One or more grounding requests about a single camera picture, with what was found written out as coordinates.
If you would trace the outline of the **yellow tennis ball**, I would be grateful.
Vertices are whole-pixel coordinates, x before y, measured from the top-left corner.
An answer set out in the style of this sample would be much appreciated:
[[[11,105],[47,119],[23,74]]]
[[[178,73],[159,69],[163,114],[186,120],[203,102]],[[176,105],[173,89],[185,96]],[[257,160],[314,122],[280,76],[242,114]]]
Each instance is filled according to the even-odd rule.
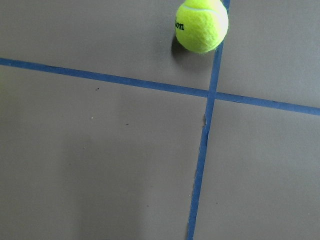
[[[193,53],[215,50],[224,40],[228,28],[228,12],[220,0],[186,0],[176,12],[176,39]]]

